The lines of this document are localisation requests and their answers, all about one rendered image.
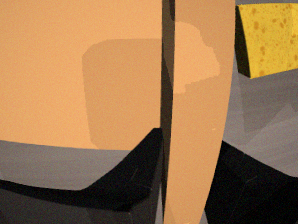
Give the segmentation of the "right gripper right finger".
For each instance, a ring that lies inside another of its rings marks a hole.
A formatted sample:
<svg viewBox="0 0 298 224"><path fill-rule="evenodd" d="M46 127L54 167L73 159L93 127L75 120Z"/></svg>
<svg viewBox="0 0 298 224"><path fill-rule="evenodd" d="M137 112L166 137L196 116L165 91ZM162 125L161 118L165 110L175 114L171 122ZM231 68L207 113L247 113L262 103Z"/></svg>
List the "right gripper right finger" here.
<svg viewBox="0 0 298 224"><path fill-rule="evenodd" d="M298 177L222 140L204 210L208 224L298 224Z"/></svg>

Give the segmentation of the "yellow sponge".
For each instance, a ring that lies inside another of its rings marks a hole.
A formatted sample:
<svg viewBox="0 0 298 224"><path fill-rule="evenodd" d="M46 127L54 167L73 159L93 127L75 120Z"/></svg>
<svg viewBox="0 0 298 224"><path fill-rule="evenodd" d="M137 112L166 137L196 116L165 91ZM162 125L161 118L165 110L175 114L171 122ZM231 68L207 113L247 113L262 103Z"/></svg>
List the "yellow sponge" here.
<svg viewBox="0 0 298 224"><path fill-rule="evenodd" d="M252 79L298 68L298 3L235 6L238 73Z"/></svg>

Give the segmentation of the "orange tray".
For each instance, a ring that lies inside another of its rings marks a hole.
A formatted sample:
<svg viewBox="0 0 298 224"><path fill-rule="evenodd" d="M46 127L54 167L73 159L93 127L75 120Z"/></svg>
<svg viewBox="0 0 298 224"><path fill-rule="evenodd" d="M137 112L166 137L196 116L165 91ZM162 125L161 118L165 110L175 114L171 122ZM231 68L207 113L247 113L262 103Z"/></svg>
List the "orange tray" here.
<svg viewBox="0 0 298 224"><path fill-rule="evenodd" d="M0 0L0 140L133 150L162 128L163 224L199 224L234 42L235 0Z"/></svg>

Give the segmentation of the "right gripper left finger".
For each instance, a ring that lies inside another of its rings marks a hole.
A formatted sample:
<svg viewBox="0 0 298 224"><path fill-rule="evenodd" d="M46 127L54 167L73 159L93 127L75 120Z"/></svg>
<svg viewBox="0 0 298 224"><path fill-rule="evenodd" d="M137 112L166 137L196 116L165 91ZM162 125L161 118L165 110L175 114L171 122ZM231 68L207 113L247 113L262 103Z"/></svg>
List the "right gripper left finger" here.
<svg viewBox="0 0 298 224"><path fill-rule="evenodd" d="M163 161L153 128L113 169L82 190L0 180L0 224L155 224Z"/></svg>

